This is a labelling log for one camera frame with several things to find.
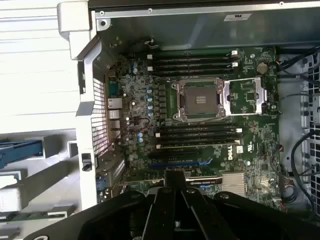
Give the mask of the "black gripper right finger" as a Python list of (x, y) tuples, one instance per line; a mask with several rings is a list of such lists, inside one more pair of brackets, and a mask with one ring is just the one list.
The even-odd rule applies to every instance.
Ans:
[(214, 198), (188, 187), (175, 172), (176, 189), (195, 217), (206, 240), (318, 240), (320, 228), (292, 214), (221, 191)]

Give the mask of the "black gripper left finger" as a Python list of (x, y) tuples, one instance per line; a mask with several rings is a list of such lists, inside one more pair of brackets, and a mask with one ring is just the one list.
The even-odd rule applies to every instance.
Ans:
[(169, 239), (175, 228), (176, 173), (164, 173), (164, 186), (148, 195), (126, 191), (34, 233), (30, 240)]

